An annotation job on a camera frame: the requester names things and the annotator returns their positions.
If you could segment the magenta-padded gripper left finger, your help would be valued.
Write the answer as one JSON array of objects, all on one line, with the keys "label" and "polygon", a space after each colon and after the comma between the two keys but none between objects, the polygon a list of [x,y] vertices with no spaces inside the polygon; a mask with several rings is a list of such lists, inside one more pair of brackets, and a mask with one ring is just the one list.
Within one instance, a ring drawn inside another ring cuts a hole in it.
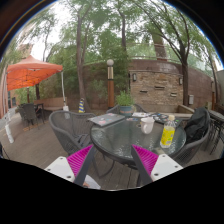
[{"label": "magenta-padded gripper left finger", "polygon": [[46,171],[79,186],[88,186],[87,171],[94,157],[94,148],[89,145],[68,157],[60,156]]}]

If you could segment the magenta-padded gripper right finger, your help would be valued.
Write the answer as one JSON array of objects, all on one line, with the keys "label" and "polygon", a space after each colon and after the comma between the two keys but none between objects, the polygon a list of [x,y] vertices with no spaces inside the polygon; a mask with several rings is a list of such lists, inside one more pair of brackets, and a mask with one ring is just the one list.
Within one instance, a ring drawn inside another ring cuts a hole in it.
[{"label": "magenta-padded gripper right finger", "polygon": [[137,145],[131,146],[131,154],[139,171],[137,185],[147,185],[182,169],[167,154],[157,155]]}]

